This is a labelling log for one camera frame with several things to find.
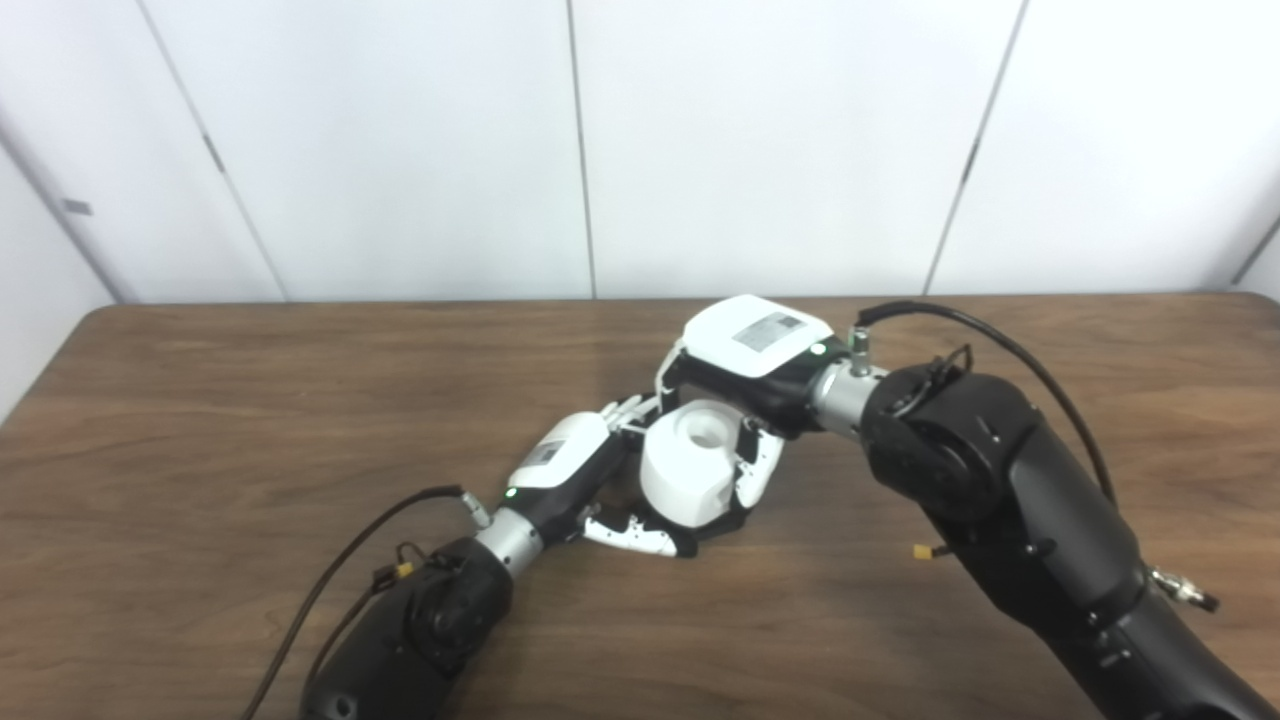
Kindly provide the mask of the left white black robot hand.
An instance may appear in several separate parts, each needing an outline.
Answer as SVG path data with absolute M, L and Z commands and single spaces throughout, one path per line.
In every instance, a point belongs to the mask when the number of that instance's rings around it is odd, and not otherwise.
M 513 574 L 544 550 L 579 539 L 637 553 L 696 557 L 692 534 L 660 520 L 654 510 L 617 509 L 596 498 L 643 448 L 658 409 L 653 393 L 632 395 L 559 420 L 511 474 L 479 541 Z

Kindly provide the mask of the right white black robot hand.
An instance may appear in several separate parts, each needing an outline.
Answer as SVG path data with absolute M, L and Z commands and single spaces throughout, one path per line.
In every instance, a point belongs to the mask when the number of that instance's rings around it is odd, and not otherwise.
M 739 530 L 786 445 L 822 430 L 820 397 L 851 365 L 810 314 L 754 295 L 703 309 L 655 374 L 660 445 L 643 473 L 652 510 L 696 541 Z

